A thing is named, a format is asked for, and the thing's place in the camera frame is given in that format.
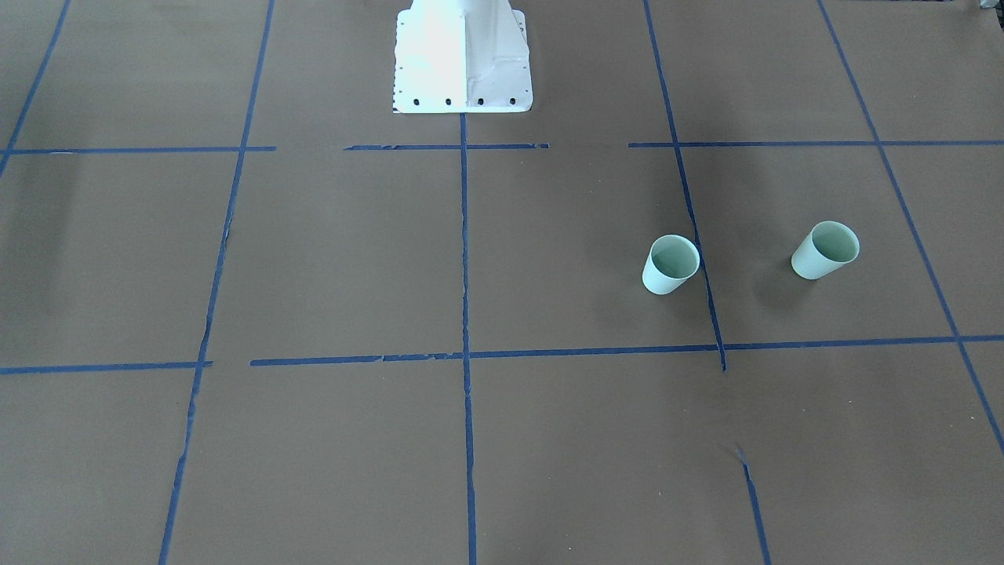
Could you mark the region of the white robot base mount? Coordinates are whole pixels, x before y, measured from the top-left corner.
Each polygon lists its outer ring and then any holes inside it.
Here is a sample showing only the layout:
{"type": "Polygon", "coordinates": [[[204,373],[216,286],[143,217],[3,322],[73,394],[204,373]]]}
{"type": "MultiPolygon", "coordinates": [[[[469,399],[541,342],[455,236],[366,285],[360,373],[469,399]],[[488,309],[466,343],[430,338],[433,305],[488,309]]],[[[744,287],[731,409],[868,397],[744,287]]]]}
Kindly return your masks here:
{"type": "Polygon", "coordinates": [[[392,111],[527,112],[529,37],[509,1],[413,1],[395,21],[392,111]]]}

